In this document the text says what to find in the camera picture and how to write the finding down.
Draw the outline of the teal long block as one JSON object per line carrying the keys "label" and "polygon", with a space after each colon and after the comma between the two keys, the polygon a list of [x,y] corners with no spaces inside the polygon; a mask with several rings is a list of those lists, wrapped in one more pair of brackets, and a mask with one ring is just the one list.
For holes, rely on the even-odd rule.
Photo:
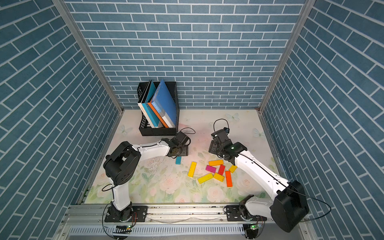
{"label": "teal long block", "polygon": [[181,165],[181,161],[182,161],[182,157],[180,156],[176,157],[176,161],[175,161],[176,165]]}

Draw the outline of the magenta block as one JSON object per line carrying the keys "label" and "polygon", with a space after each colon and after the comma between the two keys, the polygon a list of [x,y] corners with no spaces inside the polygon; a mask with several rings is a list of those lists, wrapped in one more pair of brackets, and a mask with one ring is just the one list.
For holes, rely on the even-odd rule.
{"label": "magenta block", "polygon": [[216,173],[216,167],[213,167],[213,166],[206,166],[206,171],[210,172],[210,173]]}

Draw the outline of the yellow long block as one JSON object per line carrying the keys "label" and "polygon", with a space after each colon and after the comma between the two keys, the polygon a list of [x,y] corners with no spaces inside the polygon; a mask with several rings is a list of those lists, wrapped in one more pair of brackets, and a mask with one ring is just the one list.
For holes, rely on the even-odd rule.
{"label": "yellow long block", "polygon": [[195,170],[196,170],[197,163],[191,162],[190,169],[188,172],[188,177],[192,178],[194,176]]}

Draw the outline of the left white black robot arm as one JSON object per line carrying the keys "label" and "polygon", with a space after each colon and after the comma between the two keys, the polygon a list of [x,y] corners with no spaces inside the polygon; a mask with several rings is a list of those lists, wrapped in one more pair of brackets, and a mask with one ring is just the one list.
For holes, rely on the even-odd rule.
{"label": "left white black robot arm", "polygon": [[125,141],[106,156],[103,164],[106,175],[112,184],[112,206],[118,213],[128,211],[132,201],[129,196],[128,181],[132,178],[138,163],[155,157],[179,157],[188,155],[191,139],[183,132],[173,138],[162,138],[159,142],[132,145]]}

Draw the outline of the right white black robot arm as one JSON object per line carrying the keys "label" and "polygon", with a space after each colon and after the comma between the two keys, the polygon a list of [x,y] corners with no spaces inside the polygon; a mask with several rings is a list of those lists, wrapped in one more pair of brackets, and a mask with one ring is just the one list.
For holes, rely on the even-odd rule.
{"label": "right white black robot arm", "polygon": [[298,182],[274,173],[258,161],[241,143],[228,137],[228,128],[211,134],[209,153],[230,162],[246,172],[266,193],[270,200],[248,195],[239,203],[239,213],[245,221],[255,221],[258,217],[272,219],[278,227],[289,233],[309,213],[304,187]]}

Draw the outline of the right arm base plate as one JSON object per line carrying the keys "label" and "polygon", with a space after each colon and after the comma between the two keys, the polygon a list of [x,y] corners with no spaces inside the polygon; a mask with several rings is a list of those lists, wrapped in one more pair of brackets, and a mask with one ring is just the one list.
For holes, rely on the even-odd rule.
{"label": "right arm base plate", "polygon": [[226,214],[228,222],[262,222],[266,221],[267,218],[259,215],[251,215],[244,206],[239,205],[227,205],[223,208]]}

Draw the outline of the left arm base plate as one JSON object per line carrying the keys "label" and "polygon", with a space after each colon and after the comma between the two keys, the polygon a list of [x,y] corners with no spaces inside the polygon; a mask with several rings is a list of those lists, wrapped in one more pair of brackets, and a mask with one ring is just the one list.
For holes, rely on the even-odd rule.
{"label": "left arm base plate", "polygon": [[107,214],[105,216],[105,222],[107,223],[119,223],[119,222],[133,222],[141,223],[145,222],[148,213],[148,206],[131,206],[129,205],[125,209],[119,211],[114,205],[108,207]]}

